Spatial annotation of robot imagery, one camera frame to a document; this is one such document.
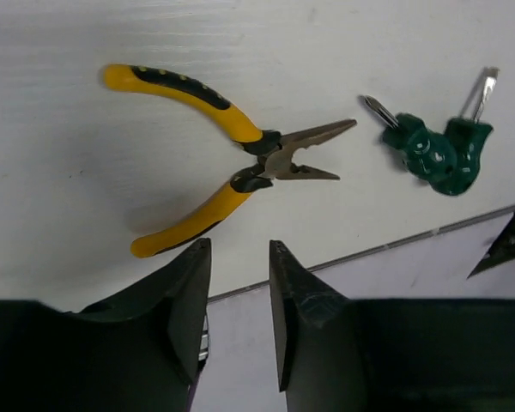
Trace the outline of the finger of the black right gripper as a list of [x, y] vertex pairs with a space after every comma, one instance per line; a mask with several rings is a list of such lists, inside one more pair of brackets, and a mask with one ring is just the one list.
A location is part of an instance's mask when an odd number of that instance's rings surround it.
[[515, 215], [490, 246], [469, 278], [515, 259]]

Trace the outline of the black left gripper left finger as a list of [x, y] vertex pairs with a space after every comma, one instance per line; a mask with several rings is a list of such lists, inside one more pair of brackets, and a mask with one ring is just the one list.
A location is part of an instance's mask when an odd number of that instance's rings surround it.
[[84, 308], [104, 322], [147, 319], [179, 378], [197, 380], [211, 277], [211, 240], [195, 240], [173, 261], [129, 287]]

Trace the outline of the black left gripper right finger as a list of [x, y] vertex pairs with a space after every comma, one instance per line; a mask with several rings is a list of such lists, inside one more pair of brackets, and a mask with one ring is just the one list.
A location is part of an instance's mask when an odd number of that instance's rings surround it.
[[280, 240], [270, 241], [270, 301], [279, 389], [317, 373], [321, 379], [351, 343], [348, 300], [306, 270]]

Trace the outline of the green Phillips stubby screwdriver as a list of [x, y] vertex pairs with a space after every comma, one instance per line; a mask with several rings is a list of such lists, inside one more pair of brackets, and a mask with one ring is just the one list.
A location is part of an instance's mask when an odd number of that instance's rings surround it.
[[431, 131], [413, 114], [392, 114], [371, 95], [362, 99], [386, 123], [381, 140], [400, 154], [410, 173], [431, 185], [452, 175], [457, 165], [456, 151], [443, 134]]

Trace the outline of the small yellow black pliers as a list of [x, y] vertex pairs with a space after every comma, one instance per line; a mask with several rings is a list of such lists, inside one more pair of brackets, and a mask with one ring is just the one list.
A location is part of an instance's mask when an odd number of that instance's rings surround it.
[[282, 132], [256, 126], [201, 81], [165, 69], [108, 64], [112, 194], [124, 205], [129, 250], [151, 258], [205, 236], [250, 196], [278, 182], [330, 181], [329, 171], [294, 155], [352, 130], [340, 119]]

